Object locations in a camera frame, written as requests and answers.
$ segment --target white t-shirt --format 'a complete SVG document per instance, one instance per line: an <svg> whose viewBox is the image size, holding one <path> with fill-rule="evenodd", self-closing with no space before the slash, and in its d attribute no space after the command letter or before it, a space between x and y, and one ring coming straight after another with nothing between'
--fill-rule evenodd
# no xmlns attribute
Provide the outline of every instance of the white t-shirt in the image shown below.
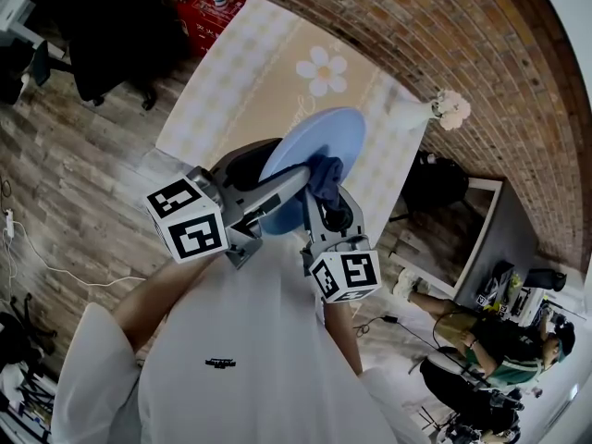
<svg viewBox="0 0 592 444"><path fill-rule="evenodd" d="M356 376L315 314L296 237L226 257L171 311L139 368L89 304L55 398L55 443L424 444L378 370Z"/></svg>

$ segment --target white flower vase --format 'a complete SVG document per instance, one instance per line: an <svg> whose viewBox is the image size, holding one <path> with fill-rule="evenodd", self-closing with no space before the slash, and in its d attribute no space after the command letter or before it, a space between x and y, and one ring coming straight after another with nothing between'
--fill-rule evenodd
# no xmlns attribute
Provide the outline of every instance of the white flower vase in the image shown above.
<svg viewBox="0 0 592 444"><path fill-rule="evenodd" d="M413 130L426 123L430 118L437 118L431 102L413 102L397 100L390 108L390 118L397 130Z"/></svg>

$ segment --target dark blue cloth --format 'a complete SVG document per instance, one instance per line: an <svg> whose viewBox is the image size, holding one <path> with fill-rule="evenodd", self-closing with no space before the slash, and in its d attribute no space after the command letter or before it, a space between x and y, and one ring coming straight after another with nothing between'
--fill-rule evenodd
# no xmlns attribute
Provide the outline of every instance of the dark blue cloth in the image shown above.
<svg viewBox="0 0 592 444"><path fill-rule="evenodd" d="M328 208L338 209L343 162L337 157L316 154L306 164L311 168L311 178L308 181L311 194L316 199L325 201Z"/></svg>

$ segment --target red crate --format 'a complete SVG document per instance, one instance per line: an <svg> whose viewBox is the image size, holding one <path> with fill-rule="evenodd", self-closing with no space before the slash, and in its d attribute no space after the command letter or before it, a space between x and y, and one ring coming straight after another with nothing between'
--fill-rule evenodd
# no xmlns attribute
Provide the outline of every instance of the red crate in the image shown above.
<svg viewBox="0 0 592 444"><path fill-rule="evenodd" d="M205 56L245 2L246 0L228 0L223 8L216 7L213 0L177 2L177 13L183 30L189 37L191 53Z"/></svg>

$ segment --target shorts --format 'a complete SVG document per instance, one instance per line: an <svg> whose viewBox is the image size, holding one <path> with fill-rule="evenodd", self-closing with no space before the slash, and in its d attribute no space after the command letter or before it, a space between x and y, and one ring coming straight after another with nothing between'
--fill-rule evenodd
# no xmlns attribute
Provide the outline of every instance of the shorts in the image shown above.
<svg viewBox="0 0 592 444"><path fill-rule="evenodd" d="M468 309L459 308L450 314L445 314L436 323L436 332L461 351L465 345L461 342L461 334L470 330L477 322L477 317Z"/></svg>

